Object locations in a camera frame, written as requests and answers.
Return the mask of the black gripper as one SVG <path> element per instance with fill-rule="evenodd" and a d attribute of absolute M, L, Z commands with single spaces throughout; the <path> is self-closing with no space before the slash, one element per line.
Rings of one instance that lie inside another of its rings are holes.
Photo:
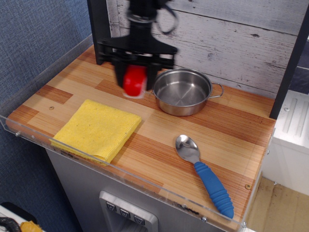
<path fill-rule="evenodd" d="M 118 86 L 123 86 L 124 76 L 130 65 L 146 67 L 146 90 L 153 88 L 160 68 L 174 67 L 177 48 L 154 38 L 151 33 L 152 24 L 130 21 L 128 35 L 102 39 L 99 42 L 99 59 L 113 64 Z"/>

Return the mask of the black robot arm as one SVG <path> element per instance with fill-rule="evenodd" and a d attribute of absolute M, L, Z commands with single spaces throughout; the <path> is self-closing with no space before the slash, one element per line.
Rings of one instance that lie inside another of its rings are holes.
<path fill-rule="evenodd" d="M 129 34 L 99 42 L 102 46 L 100 58 L 112 63 L 118 85 L 131 97 L 150 90 L 160 70 L 174 67 L 178 49 L 152 35 L 152 25 L 157 22 L 160 9 L 176 16 L 165 0 L 130 1 L 126 12 Z"/>

